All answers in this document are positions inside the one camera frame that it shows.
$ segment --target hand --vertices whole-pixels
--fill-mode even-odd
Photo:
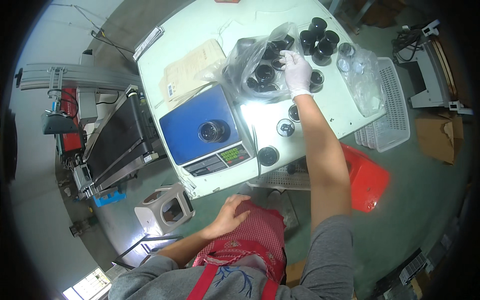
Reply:
[[[310,93],[310,77],[312,76],[312,67],[298,53],[288,50],[280,51],[281,55],[285,55],[280,62],[285,64],[282,70],[285,70],[285,82],[290,90],[292,99],[298,95]]]
[[[241,222],[250,214],[246,211],[235,217],[237,206],[242,201],[249,200],[250,196],[232,195],[225,200],[225,204],[220,209],[215,221],[203,229],[202,236],[207,240],[213,240],[226,233],[232,232]]]

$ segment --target blue plastic block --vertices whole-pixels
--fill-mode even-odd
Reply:
[[[101,207],[101,206],[104,206],[104,205],[107,205],[107,204],[110,204],[110,203],[114,203],[114,202],[118,202],[122,199],[125,199],[127,198],[127,195],[126,194],[122,194],[122,193],[119,193],[118,191],[115,191],[113,194],[108,194],[108,195],[105,195],[101,198],[96,198],[95,196],[93,196],[93,200],[95,201],[95,204],[97,205],[97,207]]]

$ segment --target conveyor belt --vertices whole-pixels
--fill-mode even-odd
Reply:
[[[87,164],[95,187],[147,152],[147,135],[137,94],[131,95],[98,135]]]

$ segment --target white glove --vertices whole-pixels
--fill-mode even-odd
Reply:
[[[312,67],[297,52],[282,50],[281,55],[285,55],[280,59],[280,63],[285,64],[282,70],[285,70],[285,82],[290,95],[293,97],[310,93],[310,77],[312,76]]]

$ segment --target plastic bag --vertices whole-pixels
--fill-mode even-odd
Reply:
[[[377,56],[373,52],[358,45],[343,43],[338,46],[336,65],[355,105],[364,117],[383,109],[382,81]]]
[[[299,33],[294,23],[284,23],[270,36],[241,38],[225,61],[218,61],[200,71],[196,78],[218,81],[239,102],[254,100],[275,102],[289,95],[284,71],[276,59],[281,50],[292,50],[303,56]]]

